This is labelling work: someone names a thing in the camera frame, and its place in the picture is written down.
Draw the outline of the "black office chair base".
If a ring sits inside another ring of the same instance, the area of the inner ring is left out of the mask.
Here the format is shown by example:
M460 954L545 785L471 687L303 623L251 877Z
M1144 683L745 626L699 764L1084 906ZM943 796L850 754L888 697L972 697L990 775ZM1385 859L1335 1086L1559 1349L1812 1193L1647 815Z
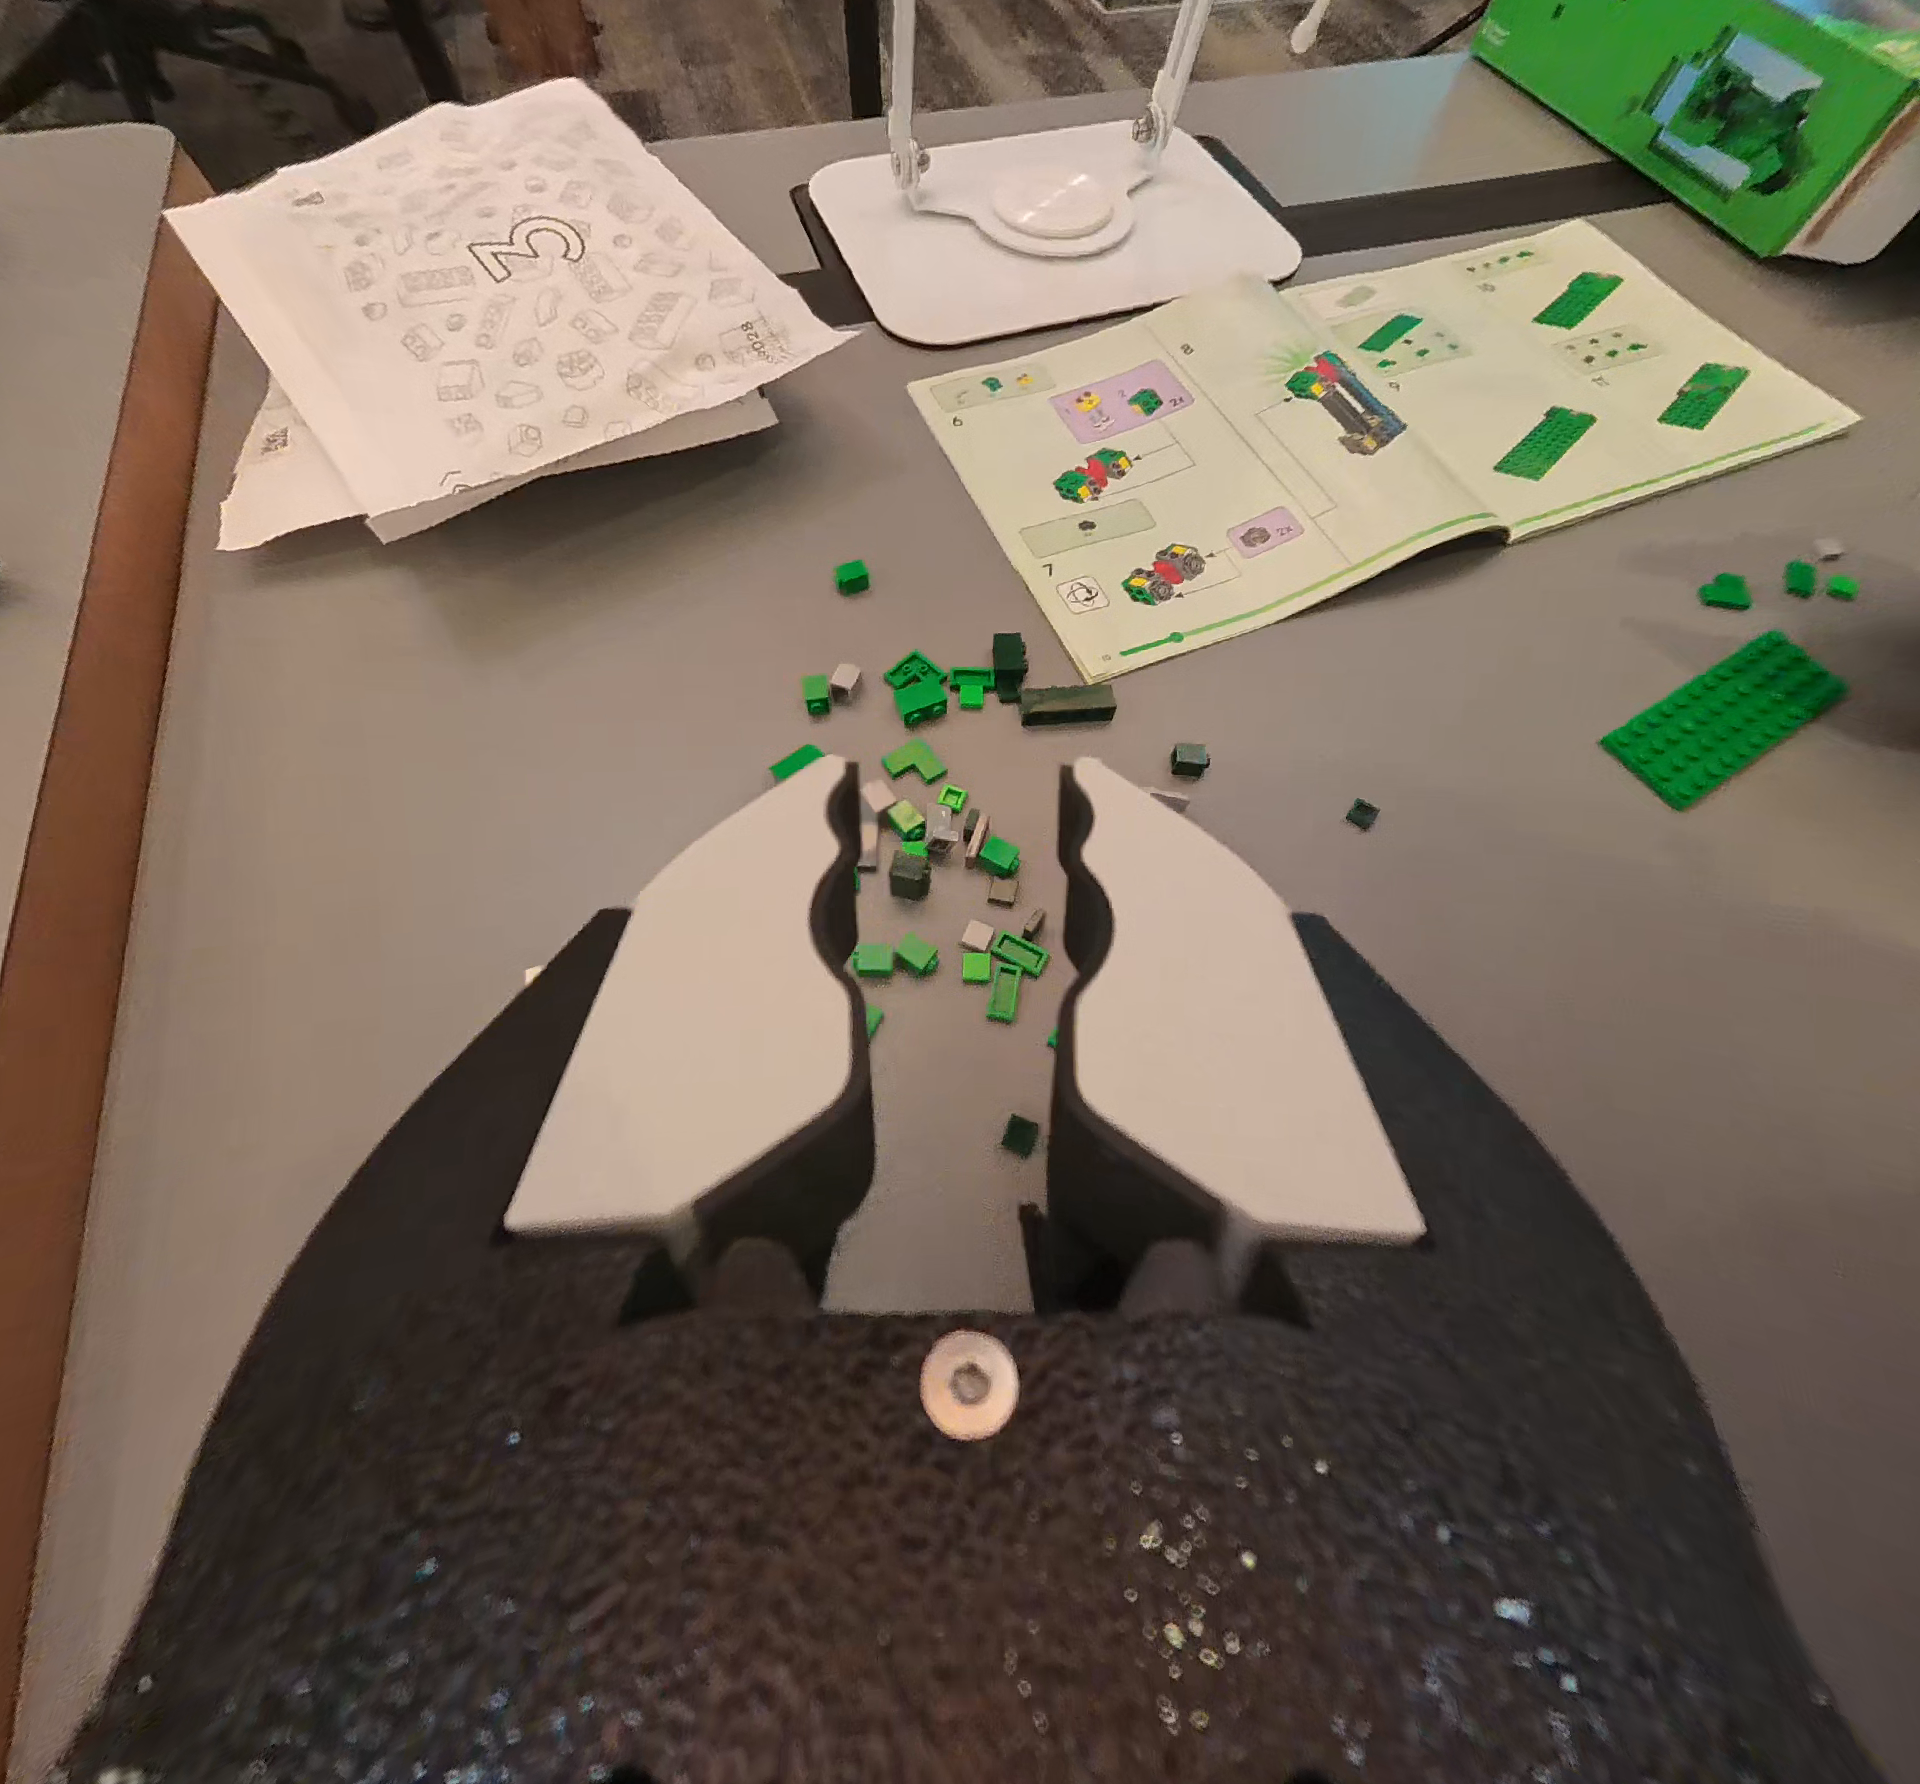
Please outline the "black office chair base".
M136 122L174 100L162 58L226 69L252 82L318 93L351 136L377 129L373 104L314 68L299 42L264 15L214 0L37 0L60 8L48 34L2 78L2 122L13 125L56 91L115 94Z

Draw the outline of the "white desk lamp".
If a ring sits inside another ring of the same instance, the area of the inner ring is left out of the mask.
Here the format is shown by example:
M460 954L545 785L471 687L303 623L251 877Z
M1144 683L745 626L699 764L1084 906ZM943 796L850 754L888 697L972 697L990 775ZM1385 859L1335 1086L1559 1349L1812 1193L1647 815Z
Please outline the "white desk lamp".
M806 187L878 326L959 348L1232 277L1289 280L1301 241L1181 129L1211 13L1212 0L1183 0L1132 119L928 148L915 123L919 0L893 0L887 153L826 165Z

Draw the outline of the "brown wooden desk panel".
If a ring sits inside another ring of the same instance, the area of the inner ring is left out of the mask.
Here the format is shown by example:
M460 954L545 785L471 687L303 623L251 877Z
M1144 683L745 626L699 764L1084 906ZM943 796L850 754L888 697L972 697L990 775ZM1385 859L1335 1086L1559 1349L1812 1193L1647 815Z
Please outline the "brown wooden desk panel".
M4 921L4 1744L218 324L218 295L168 215L208 196L176 142L16 905Z

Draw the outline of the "pile of small bricks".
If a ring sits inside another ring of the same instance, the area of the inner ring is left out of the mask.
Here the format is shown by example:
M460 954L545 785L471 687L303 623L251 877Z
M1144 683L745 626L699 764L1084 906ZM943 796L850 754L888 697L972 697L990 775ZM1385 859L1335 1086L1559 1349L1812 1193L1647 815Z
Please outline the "pile of small bricks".
M894 852L894 863L887 867L878 888L887 890L898 877L901 896L910 910L920 908L926 894L936 891L940 884L948 884L949 875L966 863L959 851L960 842L981 841L972 867L978 871L976 882L985 888L1016 890L1027 867L1027 859L1013 841L992 831L978 835L966 822L968 794L948 789L948 767L923 740L926 723L948 710L948 676L948 670L937 667L917 652L887 670L887 683L898 697L906 733L887 758L878 791L860 796L853 882L856 943L848 964L860 994L869 980L888 980L897 975L928 976L942 966L942 945L909 921L887 925L880 939L860 939L858 902L863 896L867 851L881 846ZM775 764L775 782L798 771L810 757L834 754L807 745ZM875 1019L869 1015L869 1002L866 998L863 1002L871 1035Z

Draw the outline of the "large green studded plate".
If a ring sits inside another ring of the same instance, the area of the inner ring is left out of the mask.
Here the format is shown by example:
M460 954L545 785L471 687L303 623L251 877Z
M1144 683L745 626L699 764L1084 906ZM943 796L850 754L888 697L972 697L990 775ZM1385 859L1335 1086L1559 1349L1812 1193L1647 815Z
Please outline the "large green studded plate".
M1691 811L1846 701L1849 683L1766 630L1598 740L1669 811Z

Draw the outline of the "white printed paper bag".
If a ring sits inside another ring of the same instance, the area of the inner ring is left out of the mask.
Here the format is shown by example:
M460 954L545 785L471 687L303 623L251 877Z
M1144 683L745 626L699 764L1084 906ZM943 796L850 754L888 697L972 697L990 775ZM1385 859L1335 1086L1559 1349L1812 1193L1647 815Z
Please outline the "white printed paper bag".
M577 78L168 217L370 515L764 397L850 340Z
M538 470L505 474L488 482L460 482L445 498L370 515L351 498L346 479L337 474L299 410L289 405L275 380L269 380L268 395L237 458L228 495L223 502L219 549L262 549L299 531L336 523L369 525L383 545L395 545L463 517L536 479L689 453L771 430L775 421L775 406L767 397L749 395L729 405L687 413L656 428L588 447L543 465Z

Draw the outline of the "pale green instruction booklet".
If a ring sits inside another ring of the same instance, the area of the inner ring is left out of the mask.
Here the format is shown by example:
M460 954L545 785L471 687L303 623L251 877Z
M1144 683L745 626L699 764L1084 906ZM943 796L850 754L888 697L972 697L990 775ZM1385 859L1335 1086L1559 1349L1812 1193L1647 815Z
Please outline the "pale green instruction booklet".
M909 395L1090 684L1859 423L1587 220L1236 280Z

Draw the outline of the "green toy set box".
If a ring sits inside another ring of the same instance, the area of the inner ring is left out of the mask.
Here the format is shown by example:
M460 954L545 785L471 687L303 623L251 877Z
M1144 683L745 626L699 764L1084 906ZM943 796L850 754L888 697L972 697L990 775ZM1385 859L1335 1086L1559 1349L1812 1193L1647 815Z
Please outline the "green toy set box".
M1491 0L1473 58L1758 258L1917 213L1917 0Z

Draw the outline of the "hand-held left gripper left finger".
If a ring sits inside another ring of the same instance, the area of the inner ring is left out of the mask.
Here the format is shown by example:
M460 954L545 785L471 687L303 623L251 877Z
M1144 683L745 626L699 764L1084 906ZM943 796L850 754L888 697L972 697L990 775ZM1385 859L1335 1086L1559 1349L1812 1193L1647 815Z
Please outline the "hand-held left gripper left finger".
M860 794L810 757L634 898L501 1230L634 1239L712 1306L823 1307L875 1172Z

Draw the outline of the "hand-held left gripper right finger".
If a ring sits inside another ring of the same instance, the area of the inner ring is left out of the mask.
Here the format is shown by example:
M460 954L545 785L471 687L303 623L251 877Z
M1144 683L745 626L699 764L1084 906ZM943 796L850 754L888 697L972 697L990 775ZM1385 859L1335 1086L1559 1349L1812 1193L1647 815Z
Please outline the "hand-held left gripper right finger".
M1097 757L1060 775L1070 882L1046 1223L1077 1281L1189 1244L1218 1294L1289 1244L1427 1218L1282 896Z

